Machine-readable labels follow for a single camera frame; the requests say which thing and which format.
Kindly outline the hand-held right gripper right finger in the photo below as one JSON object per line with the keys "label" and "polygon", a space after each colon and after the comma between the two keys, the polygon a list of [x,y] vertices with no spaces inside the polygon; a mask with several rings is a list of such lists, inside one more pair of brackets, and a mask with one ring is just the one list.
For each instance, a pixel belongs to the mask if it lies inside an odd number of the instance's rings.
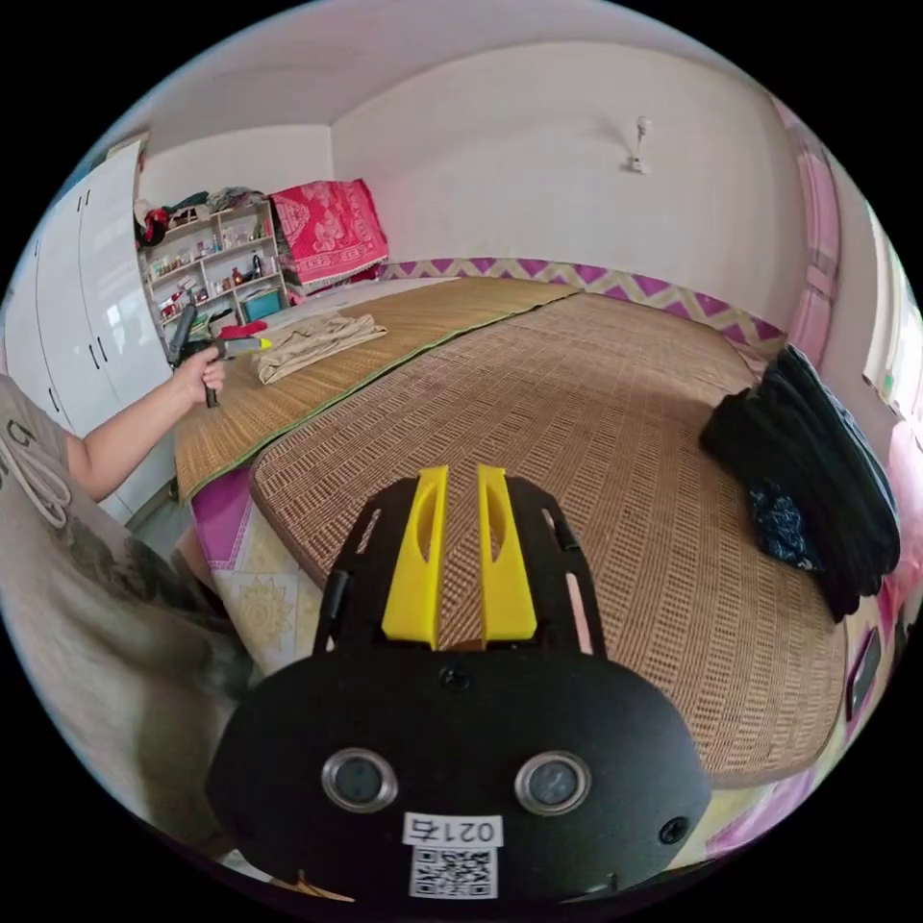
{"label": "hand-held right gripper right finger", "polygon": [[529,642],[536,609],[503,468],[477,469],[482,641],[486,648]]}

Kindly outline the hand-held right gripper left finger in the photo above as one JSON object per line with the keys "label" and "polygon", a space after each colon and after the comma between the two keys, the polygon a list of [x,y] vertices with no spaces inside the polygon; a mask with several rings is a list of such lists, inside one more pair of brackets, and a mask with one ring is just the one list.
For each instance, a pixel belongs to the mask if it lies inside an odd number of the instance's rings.
{"label": "hand-held right gripper left finger", "polygon": [[391,642],[437,648],[448,480],[446,465],[418,472],[381,623]]}

